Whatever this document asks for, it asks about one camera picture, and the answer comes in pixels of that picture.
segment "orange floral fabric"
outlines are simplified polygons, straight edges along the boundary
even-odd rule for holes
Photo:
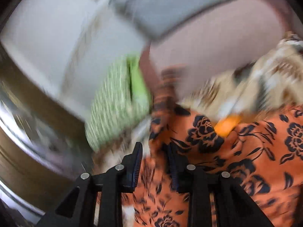
[[[154,97],[151,157],[141,163],[134,193],[122,195],[124,204],[135,208],[134,226],[187,226],[189,194],[172,189],[166,166],[168,144],[207,173],[228,171],[275,227],[291,226],[303,182],[302,106],[285,107],[272,118],[239,124],[222,138],[206,116],[175,104],[176,82],[177,78],[163,76]],[[212,212],[216,226],[213,201]]]

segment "bright green fabric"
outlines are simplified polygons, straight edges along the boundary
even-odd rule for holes
[[[85,124],[86,137],[94,151],[134,127],[150,111],[151,95],[139,69],[137,55],[112,64],[98,90]]]

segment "green cloth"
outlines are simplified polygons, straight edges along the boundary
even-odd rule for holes
[[[109,67],[85,124],[86,137],[94,151],[134,127],[150,111],[152,99],[139,59],[139,55],[129,55]]]

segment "pink cushion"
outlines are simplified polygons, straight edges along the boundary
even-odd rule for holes
[[[211,76],[257,60],[278,44],[287,29],[284,18],[265,0],[234,0],[152,43],[149,56],[158,74],[170,65],[188,65],[177,89],[183,97]]]

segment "silver screw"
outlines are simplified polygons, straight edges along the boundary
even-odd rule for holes
[[[123,169],[124,169],[124,165],[118,164],[118,165],[115,166],[115,169],[116,169],[117,171],[123,170]]]
[[[221,176],[224,177],[224,178],[229,178],[230,174],[229,174],[229,172],[222,172]]]
[[[193,170],[196,169],[196,166],[195,166],[195,165],[192,165],[192,164],[189,164],[189,165],[187,165],[186,168],[187,168],[188,170],[190,170],[190,171],[193,171]]]
[[[87,179],[87,178],[89,178],[89,173],[82,173],[80,177],[82,179]]]

